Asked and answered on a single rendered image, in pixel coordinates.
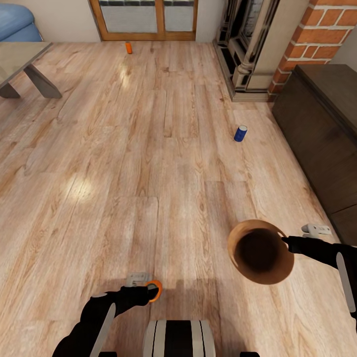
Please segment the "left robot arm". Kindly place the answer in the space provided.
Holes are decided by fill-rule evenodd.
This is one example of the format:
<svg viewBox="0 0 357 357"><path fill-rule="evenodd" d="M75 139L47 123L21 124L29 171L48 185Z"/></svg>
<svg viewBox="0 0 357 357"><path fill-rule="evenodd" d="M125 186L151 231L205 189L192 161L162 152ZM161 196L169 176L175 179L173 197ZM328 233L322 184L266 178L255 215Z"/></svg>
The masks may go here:
<svg viewBox="0 0 357 357"><path fill-rule="evenodd" d="M106 292L90 297L83 308L80 322L64 337L52 357L98 357L112 321L135 305L145 306L159 288L136 286L135 282L150 282L149 273L129 272L119 292Z"/></svg>

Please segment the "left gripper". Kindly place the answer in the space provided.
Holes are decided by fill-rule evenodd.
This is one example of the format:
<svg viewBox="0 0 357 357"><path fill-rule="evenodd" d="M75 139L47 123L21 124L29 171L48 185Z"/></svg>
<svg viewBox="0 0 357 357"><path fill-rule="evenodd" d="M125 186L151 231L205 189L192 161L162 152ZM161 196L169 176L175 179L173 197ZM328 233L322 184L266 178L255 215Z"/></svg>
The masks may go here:
<svg viewBox="0 0 357 357"><path fill-rule="evenodd" d="M136 286L136 287L121 287L120 291L125 293L127 298L127 304L125 312L135 305L145 306L150 300L156 296L159 292L159 288L148 290L148 287Z"/></svg>

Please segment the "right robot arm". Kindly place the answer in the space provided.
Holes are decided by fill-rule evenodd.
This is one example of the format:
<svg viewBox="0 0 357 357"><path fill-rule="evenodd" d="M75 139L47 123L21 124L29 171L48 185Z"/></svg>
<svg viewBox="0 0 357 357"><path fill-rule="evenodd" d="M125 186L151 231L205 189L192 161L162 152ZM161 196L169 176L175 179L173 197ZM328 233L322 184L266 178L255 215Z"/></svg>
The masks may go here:
<svg viewBox="0 0 357 357"><path fill-rule="evenodd" d="M339 270L351 317L357 321L357 246L324 242L320 235L331 234L325 225L306 224L301 230L304 232L301 237L282 236L282 241L288 245L289 252L304 254Z"/></svg>

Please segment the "robot trunk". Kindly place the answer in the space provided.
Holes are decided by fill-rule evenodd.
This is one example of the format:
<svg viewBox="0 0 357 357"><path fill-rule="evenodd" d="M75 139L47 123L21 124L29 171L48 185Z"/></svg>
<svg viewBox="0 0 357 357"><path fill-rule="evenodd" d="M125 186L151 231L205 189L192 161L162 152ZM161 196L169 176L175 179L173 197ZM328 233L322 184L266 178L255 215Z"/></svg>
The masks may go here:
<svg viewBox="0 0 357 357"><path fill-rule="evenodd" d="M141 357L216 357L206 320L150 320Z"/></svg>

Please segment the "trash can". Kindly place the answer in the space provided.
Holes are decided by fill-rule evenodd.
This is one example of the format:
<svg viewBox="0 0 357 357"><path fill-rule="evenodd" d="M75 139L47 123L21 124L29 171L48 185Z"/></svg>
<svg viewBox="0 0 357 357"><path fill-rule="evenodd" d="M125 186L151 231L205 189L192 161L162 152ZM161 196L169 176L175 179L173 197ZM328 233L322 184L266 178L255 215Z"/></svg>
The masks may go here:
<svg viewBox="0 0 357 357"><path fill-rule="evenodd" d="M292 273L295 254L282 241L286 234L263 220L246 220L236 225L228 238L229 258L236 270L253 283L272 286Z"/></svg>

